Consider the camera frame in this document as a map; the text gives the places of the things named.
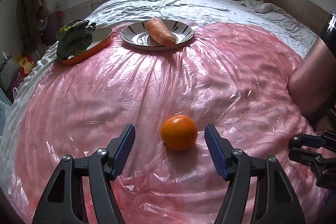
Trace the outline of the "wooden headboard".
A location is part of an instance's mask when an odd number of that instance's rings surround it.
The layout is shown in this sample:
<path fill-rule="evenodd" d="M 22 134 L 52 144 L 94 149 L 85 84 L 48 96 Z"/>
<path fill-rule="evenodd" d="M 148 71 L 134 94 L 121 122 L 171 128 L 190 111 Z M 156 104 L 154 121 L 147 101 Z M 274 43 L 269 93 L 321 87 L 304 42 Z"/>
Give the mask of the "wooden headboard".
<path fill-rule="evenodd" d="M 329 13 L 310 0 L 264 0 L 282 8 L 302 24 L 319 34 L 327 22 Z"/>

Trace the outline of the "white bed cover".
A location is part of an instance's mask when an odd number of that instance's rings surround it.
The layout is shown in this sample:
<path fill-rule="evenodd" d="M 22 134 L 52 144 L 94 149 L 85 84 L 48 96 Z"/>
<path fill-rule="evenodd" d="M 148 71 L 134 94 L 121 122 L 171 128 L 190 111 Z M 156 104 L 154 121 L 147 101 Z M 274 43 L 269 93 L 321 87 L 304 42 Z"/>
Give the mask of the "white bed cover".
<path fill-rule="evenodd" d="M 272 32 L 304 57 L 317 35 L 306 23 L 289 15 L 279 5 L 271 7 L 254 0 L 109 0 L 87 16 L 98 27 L 116 26 L 120 22 L 137 22 L 151 16 L 206 26 L 215 22 L 252 24 Z M 1 126 L 1 188 L 7 191 L 14 170 L 19 128 L 33 91 L 56 57 L 57 45 L 49 47 L 37 67 L 19 86 L 14 105 L 7 110 Z"/>

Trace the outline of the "smooth orange back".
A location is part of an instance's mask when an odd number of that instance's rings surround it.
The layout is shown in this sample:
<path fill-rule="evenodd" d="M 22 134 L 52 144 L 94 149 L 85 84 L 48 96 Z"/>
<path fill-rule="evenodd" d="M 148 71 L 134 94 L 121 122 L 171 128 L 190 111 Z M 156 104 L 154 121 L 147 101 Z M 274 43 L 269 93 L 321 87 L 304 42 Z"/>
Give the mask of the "smooth orange back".
<path fill-rule="evenodd" d="M 188 116 L 175 115 L 163 123 L 160 135 L 169 149 L 181 152 L 195 144 L 198 130 L 193 120 Z"/>

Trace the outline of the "orange oval dish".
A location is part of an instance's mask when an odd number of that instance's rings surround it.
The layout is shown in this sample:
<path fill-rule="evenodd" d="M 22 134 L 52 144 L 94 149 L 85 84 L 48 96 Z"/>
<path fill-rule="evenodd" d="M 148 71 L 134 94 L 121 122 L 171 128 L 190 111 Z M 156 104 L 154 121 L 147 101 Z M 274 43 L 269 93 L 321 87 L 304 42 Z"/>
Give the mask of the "orange oval dish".
<path fill-rule="evenodd" d="M 92 43 L 87 49 L 82 51 L 78 55 L 71 55 L 68 59 L 60 61 L 64 65 L 75 65 L 78 64 L 96 53 L 100 52 L 106 48 L 112 41 L 112 29 L 111 28 L 101 28 L 95 30 L 92 33 Z"/>

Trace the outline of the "yellow red box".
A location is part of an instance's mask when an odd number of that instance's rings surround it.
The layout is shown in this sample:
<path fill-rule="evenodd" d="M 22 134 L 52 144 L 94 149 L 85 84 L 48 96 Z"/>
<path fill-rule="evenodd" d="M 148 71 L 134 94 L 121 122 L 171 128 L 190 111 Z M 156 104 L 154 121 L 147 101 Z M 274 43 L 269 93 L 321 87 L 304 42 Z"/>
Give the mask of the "yellow red box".
<path fill-rule="evenodd" d="M 27 77 L 36 66 L 35 61 L 31 58 L 31 56 L 25 53 L 16 55 L 15 62 L 19 64 L 19 71 L 23 77 Z"/>

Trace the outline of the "green leafy vegetable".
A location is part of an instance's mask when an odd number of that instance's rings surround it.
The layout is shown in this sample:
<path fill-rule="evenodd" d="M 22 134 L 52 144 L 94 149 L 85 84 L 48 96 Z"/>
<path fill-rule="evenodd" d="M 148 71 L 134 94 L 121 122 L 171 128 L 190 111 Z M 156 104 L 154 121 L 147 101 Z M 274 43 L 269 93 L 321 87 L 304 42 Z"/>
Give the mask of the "green leafy vegetable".
<path fill-rule="evenodd" d="M 56 33 L 58 47 L 56 62 L 76 56 L 92 44 L 92 33 L 96 30 L 96 23 L 89 20 L 72 20 L 62 26 Z"/>

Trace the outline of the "striped white plate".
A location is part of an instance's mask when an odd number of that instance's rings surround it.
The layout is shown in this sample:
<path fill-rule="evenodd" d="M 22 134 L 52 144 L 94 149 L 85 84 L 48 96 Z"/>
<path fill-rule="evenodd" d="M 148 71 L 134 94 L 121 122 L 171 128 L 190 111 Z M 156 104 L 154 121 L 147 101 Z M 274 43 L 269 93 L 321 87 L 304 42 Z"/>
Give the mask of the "striped white plate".
<path fill-rule="evenodd" d="M 128 25 L 121 31 L 120 37 L 137 50 L 162 52 L 184 47 L 194 34 L 194 30 L 185 23 L 151 18 Z"/>

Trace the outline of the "carrot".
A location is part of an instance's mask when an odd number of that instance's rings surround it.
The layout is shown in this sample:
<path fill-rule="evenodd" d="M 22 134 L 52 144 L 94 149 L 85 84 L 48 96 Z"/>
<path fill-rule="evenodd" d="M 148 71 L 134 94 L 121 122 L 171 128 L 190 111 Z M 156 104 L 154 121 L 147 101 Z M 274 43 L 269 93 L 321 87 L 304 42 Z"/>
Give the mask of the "carrot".
<path fill-rule="evenodd" d="M 151 18 L 146 23 L 146 30 L 157 43 L 166 46 L 173 47 L 175 46 L 175 37 L 168 30 L 167 26 L 161 19 Z"/>

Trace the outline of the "brown hanging coat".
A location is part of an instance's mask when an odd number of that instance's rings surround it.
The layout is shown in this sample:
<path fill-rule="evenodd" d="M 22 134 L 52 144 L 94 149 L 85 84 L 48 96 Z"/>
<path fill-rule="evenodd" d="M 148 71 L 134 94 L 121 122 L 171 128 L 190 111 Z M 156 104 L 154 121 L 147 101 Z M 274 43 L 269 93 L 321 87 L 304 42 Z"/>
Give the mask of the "brown hanging coat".
<path fill-rule="evenodd" d="M 17 24 L 24 53 L 31 53 L 41 42 L 38 23 L 47 17 L 44 0 L 17 0 Z"/>

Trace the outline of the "grey printed bag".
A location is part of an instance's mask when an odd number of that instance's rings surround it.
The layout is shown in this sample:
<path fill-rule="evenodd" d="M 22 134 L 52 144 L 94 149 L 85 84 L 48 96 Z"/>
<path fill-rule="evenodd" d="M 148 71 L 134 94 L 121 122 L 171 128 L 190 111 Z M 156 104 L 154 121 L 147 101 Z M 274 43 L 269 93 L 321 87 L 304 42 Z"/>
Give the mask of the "grey printed bag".
<path fill-rule="evenodd" d="M 19 64 L 15 62 L 11 55 L 7 55 L 3 50 L 0 52 L 0 63 L 1 88 L 6 92 L 10 88 L 12 80 L 18 74 Z"/>

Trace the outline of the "pink plastic sheet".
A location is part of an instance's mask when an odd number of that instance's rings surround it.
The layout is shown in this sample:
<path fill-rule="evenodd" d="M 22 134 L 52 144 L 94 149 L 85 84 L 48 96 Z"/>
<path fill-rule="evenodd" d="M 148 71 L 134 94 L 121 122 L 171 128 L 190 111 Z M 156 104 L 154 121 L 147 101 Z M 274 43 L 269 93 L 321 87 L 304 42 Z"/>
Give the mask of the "pink plastic sheet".
<path fill-rule="evenodd" d="M 217 175 L 204 129 L 209 123 L 248 155 L 274 155 L 288 175 L 308 223 L 327 196 L 311 171 L 288 159 L 288 141 L 312 128 L 286 85 L 301 57 L 260 27 L 197 27 L 179 51 L 137 52 L 113 29 L 108 47 L 74 66 L 52 62 L 19 128 L 9 199 L 26 223 L 65 154 L 88 156 L 126 124 L 134 146 L 112 183 L 127 223 L 213 223 L 228 184 Z M 161 139 L 175 115 L 193 120 L 195 144 L 173 151 Z"/>

